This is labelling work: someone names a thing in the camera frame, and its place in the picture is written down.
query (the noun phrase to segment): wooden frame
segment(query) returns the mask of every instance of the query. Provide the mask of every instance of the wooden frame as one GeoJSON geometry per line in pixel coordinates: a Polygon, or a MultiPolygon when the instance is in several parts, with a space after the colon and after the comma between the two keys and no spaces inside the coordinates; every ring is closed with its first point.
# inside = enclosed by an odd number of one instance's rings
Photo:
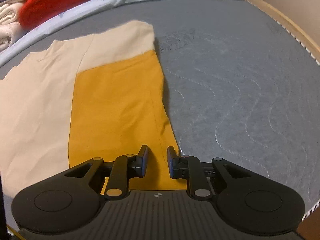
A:
{"type": "Polygon", "coordinates": [[[272,5],[266,3],[263,0],[247,0],[249,3],[258,7],[261,11],[268,14],[271,18],[279,22],[288,32],[291,33],[301,45],[312,54],[312,57],[317,60],[320,65],[320,46],[297,24],[295,24],[289,17],[284,15],[282,12],[274,8],[272,5]]]}
{"type": "MultiPolygon", "coordinates": [[[[301,45],[310,52],[311,57],[320,65],[320,47],[316,42],[305,33],[297,24],[282,12],[266,3],[263,0],[247,0],[249,3],[258,7],[261,11],[268,14],[271,18],[279,22],[301,45]]],[[[314,210],[298,227],[297,232],[306,240],[320,240],[320,207],[314,210]]]]}

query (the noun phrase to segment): rolled white towel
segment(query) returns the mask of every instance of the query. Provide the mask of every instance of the rolled white towel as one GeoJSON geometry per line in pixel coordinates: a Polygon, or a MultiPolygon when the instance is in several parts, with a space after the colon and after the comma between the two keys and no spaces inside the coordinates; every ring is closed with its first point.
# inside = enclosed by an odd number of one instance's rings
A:
{"type": "Polygon", "coordinates": [[[24,34],[19,22],[0,26],[0,52],[14,44],[24,34]]]}
{"type": "Polygon", "coordinates": [[[23,3],[13,3],[8,4],[0,7],[0,25],[6,25],[9,23],[13,23],[18,20],[19,11],[23,3]]]}

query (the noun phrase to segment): stack of towels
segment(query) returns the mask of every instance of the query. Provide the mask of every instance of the stack of towels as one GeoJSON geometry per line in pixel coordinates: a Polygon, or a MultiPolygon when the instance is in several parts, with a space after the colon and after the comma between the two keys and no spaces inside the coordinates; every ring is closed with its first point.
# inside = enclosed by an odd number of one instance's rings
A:
{"type": "Polygon", "coordinates": [[[0,53],[27,31],[86,1],[89,0],[27,0],[2,5],[0,7],[0,53]]]}

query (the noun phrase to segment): yellow fabric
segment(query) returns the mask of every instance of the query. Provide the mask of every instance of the yellow fabric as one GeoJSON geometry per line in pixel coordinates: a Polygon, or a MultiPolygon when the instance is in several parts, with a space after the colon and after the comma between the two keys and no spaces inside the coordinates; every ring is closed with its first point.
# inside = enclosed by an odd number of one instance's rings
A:
{"type": "Polygon", "coordinates": [[[178,151],[162,103],[163,73],[154,50],[76,76],[68,146],[70,167],[93,157],[113,161],[137,154],[147,144],[146,176],[130,180],[131,189],[186,189],[173,180],[167,166],[167,147],[178,151]]]}

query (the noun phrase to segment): gray felt mat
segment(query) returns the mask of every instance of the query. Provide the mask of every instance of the gray felt mat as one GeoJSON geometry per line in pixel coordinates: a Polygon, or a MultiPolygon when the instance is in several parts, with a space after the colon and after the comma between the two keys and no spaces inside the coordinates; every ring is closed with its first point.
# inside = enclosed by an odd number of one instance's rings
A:
{"type": "Polygon", "coordinates": [[[21,52],[0,68],[0,78],[55,39],[132,19],[154,26],[164,105],[181,151],[206,162],[221,156],[286,184],[309,209],[320,197],[320,69],[245,1],[161,0],[101,12],[21,52]]]}

